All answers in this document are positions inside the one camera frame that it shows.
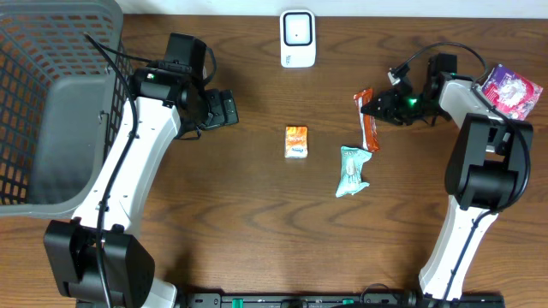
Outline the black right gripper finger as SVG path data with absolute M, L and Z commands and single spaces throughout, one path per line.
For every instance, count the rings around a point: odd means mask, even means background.
M 392 119 L 387 116 L 382 109 L 375 106 L 363 106 L 360 108 L 360 112 L 364 115 L 374 117 L 378 121 L 386 123 L 392 123 Z
M 374 95 L 363 106 L 365 110 L 383 110 L 391 106 L 392 92 L 381 92 Z

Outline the orange snack bar wrapper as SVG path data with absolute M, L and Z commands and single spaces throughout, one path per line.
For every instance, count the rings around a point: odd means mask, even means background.
M 377 139 L 375 119 L 371 115 L 361 112 L 361 108 L 368 104 L 373 95 L 373 89 L 367 88 L 357 92 L 353 96 L 354 104 L 358 110 L 360 127 L 362 131 L 362 147 L 365 151 L 376 152 L 380 150 Z

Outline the teal snack wrapper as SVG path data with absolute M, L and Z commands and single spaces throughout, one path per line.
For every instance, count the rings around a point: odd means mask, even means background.
M 355 195 L 369 186 L 368 182 L 362 180 L 361 172 L 363 164 L 371 157 L 372 154 L 369 151 L 348 146 L 341 147 L 342 167 L 341 179 L 336 191 L 337 198 L 347 194 Z

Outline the small orange box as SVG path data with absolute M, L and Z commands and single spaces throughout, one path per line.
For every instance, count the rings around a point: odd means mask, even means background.
M 306 158 L 308 128 L 305 126 L 287 126 L 285 130 L 284 156 L 286 158 Z

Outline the purple red tissue pack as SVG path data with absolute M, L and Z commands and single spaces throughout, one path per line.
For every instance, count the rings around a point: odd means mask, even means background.
M 544 88 L 498 64 L 481 87 L 483 94 L 508 118 L 524 121 Z

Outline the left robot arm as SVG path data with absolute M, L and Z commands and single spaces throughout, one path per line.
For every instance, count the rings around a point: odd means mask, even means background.
M 129 81 L 122 126 L 90 192 L 44 245 L 62 296 L 91 307 L 177 307 L 181 293 L 156 278 L 139 242 L 144 206 L 170 143 L 239 121 L 231 90 L 207 89 L 201 71 L 140 68 Z

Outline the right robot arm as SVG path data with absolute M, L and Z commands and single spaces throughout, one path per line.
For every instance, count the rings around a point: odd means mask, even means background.
M 432 255 L 420 270 L 421 294 L 415 302 L 418 307 L 456 307 L 485 233 L 525 192 L 533 127 L 497 110 L 477 79 L 458 74 L 454 55 L 438 53 L 429 59 L 418 96 L 408 71 L 407 63 L 391 69 L 391 89 L 360 111 L 397 126 L 441 116 L 459 129 L 444 176 L 447 214 Z

